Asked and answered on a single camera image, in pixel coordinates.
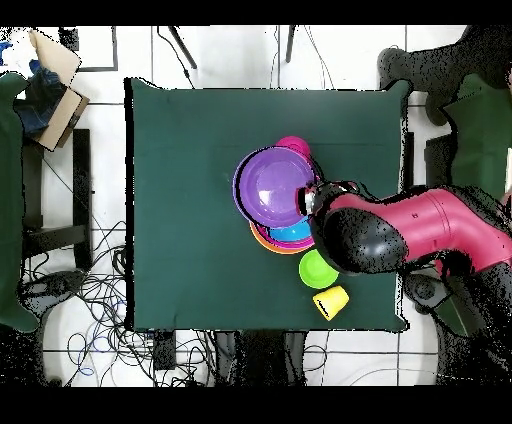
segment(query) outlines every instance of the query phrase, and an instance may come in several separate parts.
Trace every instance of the orange bowl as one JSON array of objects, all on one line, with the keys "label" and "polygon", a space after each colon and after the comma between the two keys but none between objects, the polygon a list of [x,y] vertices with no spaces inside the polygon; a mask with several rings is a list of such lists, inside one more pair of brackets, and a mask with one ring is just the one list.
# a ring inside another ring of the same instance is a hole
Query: orange bowl
[{"label": "orange bowl", "polygon": [[279,253],[281,255],[294,255],[295,253],[304,252],[304,250],[308,250],[309,247],[303,247],[300,249],[283,249],[282,247],[274,246],[272,243],[268,242],[263,238],[263,236],[258,232],[256,226],[250,222],[249,227],[251,228],[251,233],[256,240],[267,250],[270,250],[274,253]]}]

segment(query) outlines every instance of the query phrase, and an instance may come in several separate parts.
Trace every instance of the table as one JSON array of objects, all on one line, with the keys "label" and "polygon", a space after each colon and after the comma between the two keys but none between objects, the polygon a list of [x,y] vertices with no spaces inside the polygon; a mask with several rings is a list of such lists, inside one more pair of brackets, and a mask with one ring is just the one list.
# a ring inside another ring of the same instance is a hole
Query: table
[{"label": "table", "polygon": [[162,90],[127,80],[134,328],[404,330],[394,273],[338,278],[351,300],[326,321],[313,305],[316,291],[299,279],[302,255],[271,253],[252,237],[232,177],[247,153],[297,135],[328,179],[392,195],[410,88],[398,81],[387,92]]}]

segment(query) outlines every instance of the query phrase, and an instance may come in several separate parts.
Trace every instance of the purple bowl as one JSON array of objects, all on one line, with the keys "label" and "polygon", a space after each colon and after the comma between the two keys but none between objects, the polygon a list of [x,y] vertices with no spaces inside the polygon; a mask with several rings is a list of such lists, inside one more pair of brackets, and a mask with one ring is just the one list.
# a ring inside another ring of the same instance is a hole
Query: purple bowl
[{"label": "purple bowl", "polygon": [[304,217],[297,209],[297,189],[315,178],[300,153],[286,147],[266,147],[248,155],[233,179],[233,195],[240,212],[270,228],[297,224]]}]

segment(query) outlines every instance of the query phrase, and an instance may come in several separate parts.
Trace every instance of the plastic bowl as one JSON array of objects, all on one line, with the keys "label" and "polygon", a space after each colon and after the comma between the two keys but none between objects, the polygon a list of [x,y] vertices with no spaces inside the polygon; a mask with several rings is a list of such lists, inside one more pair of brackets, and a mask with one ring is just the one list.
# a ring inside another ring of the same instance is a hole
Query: plastic bowl
[{"label": "plastic bowl", "polygon": [[303,219],[296,192],[315,180],[307,159],[287,147],[272,146],[248,155],[233,179],[235,203],[251,221],[269,228],[285,228]]},{"label": "plastic bowl", "polygon": [[296,242],[311,237],[311,227],[309,220],[305,217],[299,223],[286,228],[270,228],[268,230],[269,237],[280,242]]},{"label": "plastic bowl", "polygon": [[268,234],[268,229],[266,227],[263,227],[261,225],[256,225],[256,228],[258,229],[258,232],[261,234],[261,236],[268,241],[269,243],[272,243],[274,246],[281,247],[283,249],[309,249],[311,246],[315,244],[313,241],[313,237],[308,237],[304,240],[298,240],[298,241],[277,241],[274,240],[270,235]]},{"label": "plastic bowl", "polygon": [[314,289],[325,289],[336,281],[339,272],[325,262],[318,250],[313,249],[300,260],[299,275],[307,286]]},{"label": "plastic bowl", "polygon": [[303,247],[302,249],[283,249],[282,247],[274,246],[272,243],[269,243],[267,240],[263,238],[263,236],[258,232],[254,223],[249,222],[249,228],[251,229],[251,233],[254,238],[261,244],[265,249],[270,250],[274,253],[279,253],[281,255],[294,255],[296,253],[304,252],[307,250],[307,247]]}]

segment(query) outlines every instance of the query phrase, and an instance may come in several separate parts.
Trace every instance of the white tile floor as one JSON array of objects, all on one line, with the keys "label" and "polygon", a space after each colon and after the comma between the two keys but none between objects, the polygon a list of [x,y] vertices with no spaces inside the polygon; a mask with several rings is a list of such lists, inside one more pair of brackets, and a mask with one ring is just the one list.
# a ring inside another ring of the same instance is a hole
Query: white tile floor
[{"label": "white tile floor", "polygon": [[[199,69],[191,71],[191,79],[197,88],[205,87],[261,87],[271,83],[272,60],[277,51],[274,26],[212,26],[183,27],[182,38],[194,56]],[[378,53],[392,45],[409,51],[433,48],[452,43],[460,37],[464,26],[312,26],[311,32],[318,51],[327,64],[336,88],[375,90],[378,87],[376,60]],[[170,38],[166,28],[161,34]],[[284,60],[287,26],[281,27],[281,74],[282,88],[321,89],[320,61],[304,30],[299,27],[293,47],[291,63]],[[78,122],[77,128],[91,131],[94,243],[102,239],[118,221],[125,219],[125,122],[123,78],[143,77],[164,88],[189,88],[179,62],[171,47],[156,33],[156,27],[117,27],[119,69],[117,72],[78,73],[72,87],[91,99]],[[186,59],[182,57],[187,68]],[[330,87],[326,75],[326,88]],[[274,66],[272,84],[277,84],[277,64]],[[413,93],[409,107],[409,130],[415,133],[416,184],[425,181],[423,149],[428,138],[450,131],[448,126],[438,128],[430,124],[424,111],[424,96]],[[63,149],[47,152],[45,157],[61,178],[72,183],[72,140]],[[49,227],[71,223],[72,195],[46,167],[43,181],[43,213]],[[113,231],[109,244],[124,243],[125,226]],[[53,251],[50,262],[42,268],[46,272],[74,267],[70,251]],[[32,267],[44,256],[33,258]],[[96,273],[108,274],[108,259],[99,263]],[[308,371],[310,385],[414,385],[433,384],[437,363],[437,338],[430,317],[417,314],[410,301],[403,300],[403,315],[410,322],[410,329],[403,334],[385,332],[331,332],[325,370]],[[49,317],[44,339],[45,363],[49,376],[59,376],[67,381],[76,373],[77,361],[83,342],[74,337],[91,327],[90,311],[79,299],[71,299],[55,308]],[[178,342],[195,337],[192,331],[181,331]],[[325,347],[327,332],[310,332],[307,345]],[[189,343],[180,347],[185,359]],[[98,342],[98,350],[105,346]],[[83,364],[82,373],[73,381],[74,386],[97,386],[109,370],[114,354],[94,352]],[[319,348],[308,349],[304,364],[306,369],[320,366],[324,355]],[[149,361],[143,366],[149,370]],[[86,368],[96,368],[89,374]],[[205,368],[196,377],[206,378]],[[132,367],[117,361],[112,372],[104,377],[104,386],[146,386],[151,381],[140,367]]]}]

